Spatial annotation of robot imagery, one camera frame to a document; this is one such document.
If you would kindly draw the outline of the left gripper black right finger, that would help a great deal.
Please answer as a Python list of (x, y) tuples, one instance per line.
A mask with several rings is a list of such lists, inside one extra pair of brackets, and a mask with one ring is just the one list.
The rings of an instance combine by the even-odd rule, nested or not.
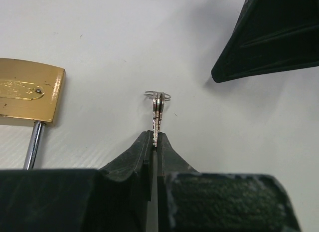
[(161, 232), (299, 232), (290, 198), (267, 174), (201, 173), (158, 137)]

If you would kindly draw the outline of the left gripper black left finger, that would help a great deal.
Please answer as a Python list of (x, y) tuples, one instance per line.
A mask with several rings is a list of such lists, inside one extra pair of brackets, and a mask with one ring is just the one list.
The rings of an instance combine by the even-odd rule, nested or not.
[(144, 232), (152, 194), (151, 131), (100, 169), (2, 170), (3, 232)]

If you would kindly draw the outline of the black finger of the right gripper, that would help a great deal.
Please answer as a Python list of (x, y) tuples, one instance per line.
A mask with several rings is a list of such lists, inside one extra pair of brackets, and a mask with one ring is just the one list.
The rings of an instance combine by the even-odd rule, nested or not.
[(245, 0), (215, 82), (319, 64), (319, 0)]

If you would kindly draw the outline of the silver key bunch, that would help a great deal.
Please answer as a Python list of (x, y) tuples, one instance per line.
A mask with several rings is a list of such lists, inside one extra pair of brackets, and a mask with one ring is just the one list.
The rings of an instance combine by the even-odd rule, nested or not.
[(171, 100), (171, 96), (158, 91), (145, 91), (144, 95), (153, 101), (153, 147), (157, 148), (164, 105)]

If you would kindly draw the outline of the long shackle brass padlock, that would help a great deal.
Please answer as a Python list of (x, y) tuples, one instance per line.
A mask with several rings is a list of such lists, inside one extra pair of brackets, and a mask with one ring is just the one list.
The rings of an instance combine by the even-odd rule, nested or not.
[(33, 127), (23, 168), (34, 167), (47, 126), (56, 123), (64, 68), (20, 59), (0, 60), (0, 122)]

